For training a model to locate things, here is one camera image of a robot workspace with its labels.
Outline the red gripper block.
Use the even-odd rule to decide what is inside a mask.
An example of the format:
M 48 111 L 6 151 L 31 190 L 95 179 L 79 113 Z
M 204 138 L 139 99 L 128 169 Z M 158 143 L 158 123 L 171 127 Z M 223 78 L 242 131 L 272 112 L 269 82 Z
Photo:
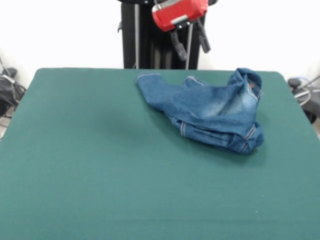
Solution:
M 155 24 L 163 31 L 170 31 L 170 38 L 181 61 L 187 60 L 187 52 L 179 41 L 176 27 L 183 27 L 184 22 L 192 23 L 205 15 L 209 7 L 208 0 L 165 0 L 155 4 L 151 11 Z M 200 19 L 196 21 L 199 43 L 204 53 L 211 50 L 205 28 Z

